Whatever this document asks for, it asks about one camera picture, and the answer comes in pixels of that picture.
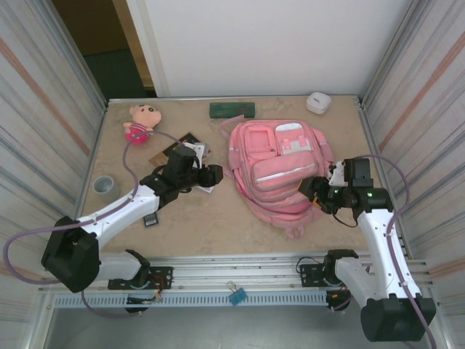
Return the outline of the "brown book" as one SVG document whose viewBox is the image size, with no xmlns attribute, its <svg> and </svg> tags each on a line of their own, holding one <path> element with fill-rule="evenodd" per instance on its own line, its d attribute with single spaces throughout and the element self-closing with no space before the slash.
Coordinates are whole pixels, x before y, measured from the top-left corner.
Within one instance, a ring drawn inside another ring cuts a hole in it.
<svg viewBox="0 0 465 349">
<path fill-rule="evenodd" d="M 181 138 L 179 138 L 179 141 L 182 142 L 182 143 L 204 143 L 204 142 L 201 142 L 196 136 L 194 136 L 190 132 L 187 133 L 186 135 L 182 136 Z M 158 167 L 158 166 L 166 164 L 167 161 L 168 161 L 169 154 L 171 153 L 171 150 L 173 148 L 175 148 L 177 145 L 178 145 L 178 143 L 171 144 L 164 151 L 161 151 L 160 153 L 158 153 L 154 157 L 152 157 L 149 160 L 149 162 L 154 167 Z M 212 154 L 211 148 L 210 148 L 210 146 L 208 144 L 206 144 L 206 154 L 204 155 L 204 158 L 202 160 L 200 160 L 200 163 L 202 164 L 211 154 Z"/>
</svg>

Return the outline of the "aluminium table frame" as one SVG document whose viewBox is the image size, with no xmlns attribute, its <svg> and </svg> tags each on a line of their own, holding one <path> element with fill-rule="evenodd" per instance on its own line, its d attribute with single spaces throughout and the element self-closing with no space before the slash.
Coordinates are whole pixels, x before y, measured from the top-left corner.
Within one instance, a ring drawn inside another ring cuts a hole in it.
<svg viewBox="0 0 465 349">
<path fill-rule="evenodd" d="M 206 101 L 158 100 L 155 108 L 162 120 L 147 131 L 150 136 L 143 145 L 126 140 L 127 104 L 110 105 L 103 119 L 93 172 L 109 172 L 125 190 L 123 196 L 157 168 L 149 162 L 152 157 L 173 143 L 184 145 L 179 138 L 189 132 L 211 148 L 212 154 L 202 164 L 218 164 L 222 170 L 227 166 L 228 141 L 220 129 L 224 120 L 209 117 Z M 333 164 L 368 154 L 352 96 L 335 97 L 322 115 L 310 113 L 304 97 L 261 98 L 259 115 L 252 119 L 300 120 L 319 129 L 331 146 Z M 70 218 L 77 220 L 105 207 L 97 208 L 96 201 L 96 196 L 88 197 L 84 214 Z M 353 251 L 363 267 L 374 273 L 368 243 L 355 227 L 351 209 L 340 209 L 334 216 L 322 213 L 306 225 L 302 237 L 291 238 L 282 228 L 259 219 L 224 172 L 219 184 L 193 187 L 156 213 L 158 225 L 146 228 L 142 218 L 106 243 L 102 252 L 133 249 L 150 267 L 173 267 L 172 289 L 226 289 L 228 281 L 245 289 L 300 285 L 295 271 L 299 258 L 311 257 L 322 265 L 328 252 L 337 249 Z"/>
</svg>

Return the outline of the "white door frame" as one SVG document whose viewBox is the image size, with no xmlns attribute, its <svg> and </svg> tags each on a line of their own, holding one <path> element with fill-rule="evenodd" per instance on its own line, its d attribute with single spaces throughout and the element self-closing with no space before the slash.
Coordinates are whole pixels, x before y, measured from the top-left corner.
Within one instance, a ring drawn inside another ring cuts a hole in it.
<svg viewBox="0 0 465 349">
<path fill-rule="evenodd" d="M 112 0 L 124 36 L 146 89 L 157 97 L 171 97 L 155 37 L 148 0 Z"/>
</svg>

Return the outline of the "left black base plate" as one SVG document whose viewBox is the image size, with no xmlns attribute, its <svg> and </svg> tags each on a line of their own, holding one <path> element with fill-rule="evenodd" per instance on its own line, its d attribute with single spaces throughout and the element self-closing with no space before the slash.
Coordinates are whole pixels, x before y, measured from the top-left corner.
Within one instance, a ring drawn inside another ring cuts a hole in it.
<svg viewBox="0 0 465 349">
<path fill-rule="evenodd" d="M 165 290 L 171 288 L 173 267 L 149 267 L 131 280 L 111 279 L 109 290 Z"/>
</svg>

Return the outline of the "pink backpack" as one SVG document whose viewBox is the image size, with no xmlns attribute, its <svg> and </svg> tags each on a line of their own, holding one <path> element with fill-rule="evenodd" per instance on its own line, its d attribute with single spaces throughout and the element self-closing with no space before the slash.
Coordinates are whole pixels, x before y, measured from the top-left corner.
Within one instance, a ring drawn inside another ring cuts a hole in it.
<svg viewBox="0 0 465 349">
<path fill-rule="evenodd" d="M 300 238 L 322 211 L 299 192 L 306 178 L 324 177 L 334 163 L 326 136 L 300 120 L 250 119 L 220 124 L 228 141 L 223 172 L 261 220 Z"/>
</svg>

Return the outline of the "grey tape roll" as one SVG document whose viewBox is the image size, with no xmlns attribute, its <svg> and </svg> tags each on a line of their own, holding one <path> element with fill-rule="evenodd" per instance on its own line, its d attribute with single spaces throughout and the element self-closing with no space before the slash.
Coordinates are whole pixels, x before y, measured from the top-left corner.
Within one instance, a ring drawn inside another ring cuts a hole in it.
<svg viewBox="0 0 465 349">
<path fill-rule="evenodd" d="M 92 183 L 93 191 L 106 202 L 113 202 L 120 197 L 120 188 L 110 175 L 97 177 Z"/>
</svg>

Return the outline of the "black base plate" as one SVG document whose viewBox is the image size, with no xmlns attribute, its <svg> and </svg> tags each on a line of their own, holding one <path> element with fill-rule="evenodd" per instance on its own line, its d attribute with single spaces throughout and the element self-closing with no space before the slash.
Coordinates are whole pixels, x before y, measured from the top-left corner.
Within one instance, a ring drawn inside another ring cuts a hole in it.
<svg viewBox="0 0 465 349">
<path fill-rule="evenodd" d="M 321 264 L 303 264 L 298 267 L 302 287 L 328 286 L 326 270 Z"/>
<path fill-rule="evenodd" d="M 111 279 L 109 290 L 165 290 L 171 288 L 173 267 L 149 267 L 131 280 Z"/>
</svg>

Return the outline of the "pink plush doll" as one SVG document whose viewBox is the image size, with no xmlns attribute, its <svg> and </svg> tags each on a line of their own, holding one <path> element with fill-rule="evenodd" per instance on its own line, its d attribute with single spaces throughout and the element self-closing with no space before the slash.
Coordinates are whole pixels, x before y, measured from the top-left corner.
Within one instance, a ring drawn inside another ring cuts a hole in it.
<svg viewBox="0 0 465 349">
<path fill-rule="evenodd" d="M 161 122 L 161 112 L 151 105 L 136 105 L 129 113 L 132 121 L 123 123 L 126 140 L 133 140 L 133 145 L 143 145 L 150 136 L 147 131 L 153 131 Z"/>
</svg>

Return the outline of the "blue binder clip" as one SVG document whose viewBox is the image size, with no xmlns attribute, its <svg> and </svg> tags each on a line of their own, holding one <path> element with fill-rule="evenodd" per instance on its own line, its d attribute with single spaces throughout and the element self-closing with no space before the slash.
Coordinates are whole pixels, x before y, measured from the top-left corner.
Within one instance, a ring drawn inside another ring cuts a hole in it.
<svg viewBox="0 0 465 349">
<path fill-rule="evenodd" d="M 246 291 L 242 287 L 237 287 L 237 285 L 232 281 L 228 281 L 226 285 L 227 288 L 231 291 L 228 299 L 233 306 L 239 305 L 248 297 Z"/>
</svg>

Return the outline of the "green pencil case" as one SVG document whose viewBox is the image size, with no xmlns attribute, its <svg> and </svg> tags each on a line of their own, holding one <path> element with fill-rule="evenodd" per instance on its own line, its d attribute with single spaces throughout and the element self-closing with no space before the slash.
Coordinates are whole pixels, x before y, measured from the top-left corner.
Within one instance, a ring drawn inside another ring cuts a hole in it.
<svg viewBox="0 0 465 349">
<path fill-rule="evenodd" d="M 231 119 L 243 115 L 245 118 L 255 117 L 255 103 L 211 103 L 209 117 L 211 119 Z"/>
</svg>

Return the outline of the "small white case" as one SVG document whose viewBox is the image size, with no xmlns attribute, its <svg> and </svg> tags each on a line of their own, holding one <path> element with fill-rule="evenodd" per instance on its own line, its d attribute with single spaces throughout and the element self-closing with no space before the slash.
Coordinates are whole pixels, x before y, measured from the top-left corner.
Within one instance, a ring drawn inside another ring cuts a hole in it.
<svg viewBox="0 0 465 349">
<path fill-rule="evenodd" d="M 331 97 L 322 92 L 313 92 L 306 99 L 306 108 L 308 111 L 321 115 L 324 114 L 331 105 Z"/>
</svg>

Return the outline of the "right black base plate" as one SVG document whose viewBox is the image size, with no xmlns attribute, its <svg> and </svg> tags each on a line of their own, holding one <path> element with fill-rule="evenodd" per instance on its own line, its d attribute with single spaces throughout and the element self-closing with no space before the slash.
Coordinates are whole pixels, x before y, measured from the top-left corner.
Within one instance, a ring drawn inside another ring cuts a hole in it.
<svg viewBox="0 0 465 349">
<path fill-rule="evenodd" d="M 302 287 L 328 286 L 326 270 L 321 264 L 303 264 L 298 267 Z"/>
</svg>

